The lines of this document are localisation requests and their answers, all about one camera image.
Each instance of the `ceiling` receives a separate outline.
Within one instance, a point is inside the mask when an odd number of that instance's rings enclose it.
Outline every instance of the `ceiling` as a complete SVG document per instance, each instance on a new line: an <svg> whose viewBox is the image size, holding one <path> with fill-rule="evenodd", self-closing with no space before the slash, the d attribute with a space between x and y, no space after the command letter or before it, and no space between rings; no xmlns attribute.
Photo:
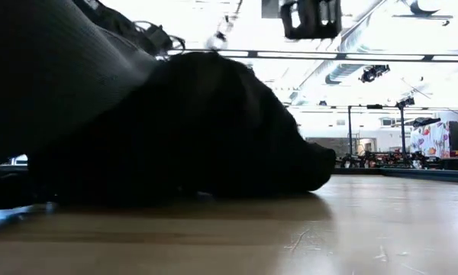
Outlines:
<svg viewBox="0 0 458 275"><path fill-rule="evenodd" d="M162 24L187 40L187 48L205 48L224 15L240 0L103 0L131 20ZM414 15L418 3L431 16ZM262 19L260 0L245 0L228 37L228 49L330 51L347 53L458 53L458 0L341 0L344 30L334 40L289 41L279 19ZM415 91L416 105L458 107L458 64L393 63L373 83L361 83L362 64L323 60L239 59L284 102L293 105L389 104Z"/></svg>

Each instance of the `gray fabric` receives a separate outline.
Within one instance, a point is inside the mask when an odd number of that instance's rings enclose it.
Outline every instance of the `gray fabric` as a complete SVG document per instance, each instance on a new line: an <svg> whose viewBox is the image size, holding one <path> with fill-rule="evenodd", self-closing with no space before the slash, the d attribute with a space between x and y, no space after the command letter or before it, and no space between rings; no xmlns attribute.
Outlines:
<svg viewBox="0 0 458 275"><path fill-rule="evenodd" d="M111 108L155 64L70 0L0 0L0 163Z"/></svg>

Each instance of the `metal pole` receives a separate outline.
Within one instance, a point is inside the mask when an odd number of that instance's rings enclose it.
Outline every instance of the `metal pole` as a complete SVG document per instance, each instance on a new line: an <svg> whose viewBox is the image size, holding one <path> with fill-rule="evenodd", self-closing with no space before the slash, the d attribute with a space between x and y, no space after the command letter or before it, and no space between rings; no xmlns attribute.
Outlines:
<svg viewBox="0 0 458 275"><path fill-rule="evenodd" d="M348 135L350 139L350 155L353 156L353 137L351 136L353 134L351 131L351 108L352 106L348 106Z"/></svg>
<svg viewBox="0 0 458 275"><path fill-rule="evenodd" d="M402 157L404 158L404 163L407 163L407 153L405 152L405 126L404 126L404 107L399 106L400 110L400 127L402 130Z"/></svg>

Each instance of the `colorful banner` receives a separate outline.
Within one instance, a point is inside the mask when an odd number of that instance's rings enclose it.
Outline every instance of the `colorful banner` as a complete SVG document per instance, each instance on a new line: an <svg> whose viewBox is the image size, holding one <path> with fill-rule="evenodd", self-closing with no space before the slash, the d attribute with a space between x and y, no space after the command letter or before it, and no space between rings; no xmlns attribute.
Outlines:
<svg viewBox="0 0 458 275"><path fill-rule="evenodd" d="M438 122L411 132L411 152L421 151L426 157L450 157L450 123Z"/></svg>

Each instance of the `wooden floor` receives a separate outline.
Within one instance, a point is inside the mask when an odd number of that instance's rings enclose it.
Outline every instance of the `wooden floor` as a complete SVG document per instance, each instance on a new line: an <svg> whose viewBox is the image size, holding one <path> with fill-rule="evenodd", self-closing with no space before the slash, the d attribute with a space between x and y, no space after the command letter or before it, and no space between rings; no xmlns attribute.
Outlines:
<svg viewBox="0 0 458 275"><path fill-rule="evenodd" d="M334 176L301 198L39 215L0 229L0 274L458 275L458 184Z"/></svg>

